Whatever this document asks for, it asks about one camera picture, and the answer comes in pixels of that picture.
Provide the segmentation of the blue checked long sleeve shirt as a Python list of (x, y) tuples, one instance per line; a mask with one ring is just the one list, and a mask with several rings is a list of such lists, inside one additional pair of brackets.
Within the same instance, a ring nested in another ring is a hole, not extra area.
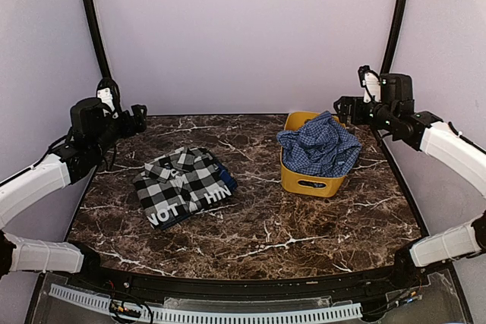
[(358, 138), (328, 111), (295, 131), (279, 132), (276, 139), (284, 166), (301, 175), (340, 178), (349, 173), (361, 152)]

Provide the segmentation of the black white plaid shirt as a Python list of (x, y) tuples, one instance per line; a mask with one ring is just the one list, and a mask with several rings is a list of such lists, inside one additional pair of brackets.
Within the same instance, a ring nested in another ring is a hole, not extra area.
[(132, 181), (153, 228), (165, 230), (229, 199), (238, 187), (203, 147), (181, 147), (144, 164)]

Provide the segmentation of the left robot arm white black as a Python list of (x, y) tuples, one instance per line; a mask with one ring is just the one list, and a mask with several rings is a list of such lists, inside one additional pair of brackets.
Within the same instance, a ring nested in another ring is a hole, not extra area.
[[(118, 140), (147, 128), (147, 108), (122, 111), (97, 97), (79, 101), (70, 110), (68, 133), (52, 143), (33, 165), (1, 183), (1, 226), (50, 193), (85, 178), (105, 159)], [(50, 242), (1, 233), (1, 274), (16, 271), (77, 273), (91, 291), (107, 284), (106, 272), (92, 261), (97, 256), (80, 244)]]

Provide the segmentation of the yellow plastic basket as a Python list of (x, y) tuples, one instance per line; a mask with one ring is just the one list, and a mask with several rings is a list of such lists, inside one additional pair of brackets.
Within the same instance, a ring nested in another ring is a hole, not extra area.
[[(318, 116), (316, 112), (293, 112), (286, 119), (285, 131), (296, 131), (307, 121)], [(283, 162), (283, 149), (280, 152), (281, 186), (290, 193), (313, 197), (333, 197), (344, 182), (346, 175), (338, 178), (303, 175), (288, 169)]]

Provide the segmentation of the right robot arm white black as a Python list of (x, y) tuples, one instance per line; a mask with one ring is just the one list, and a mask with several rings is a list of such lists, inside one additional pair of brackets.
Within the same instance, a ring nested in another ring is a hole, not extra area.
[[(431, 112), (417, 112), (412, 78), (406, 74), (376, 74), (369, 67), (358, 70), (363, 96), (342, 96), (334, 104), (340, 122), (367, 124), (387, 131), (394, 141), (435, 158), (485, 193), (485, 151)], [(401, 261), (387, 281), (395, 289), (415, 279), (417, 268), (433, 263), (482, 255), (485, 252), (485, 216), (442, 233), (422, 238), (400, 250)]]

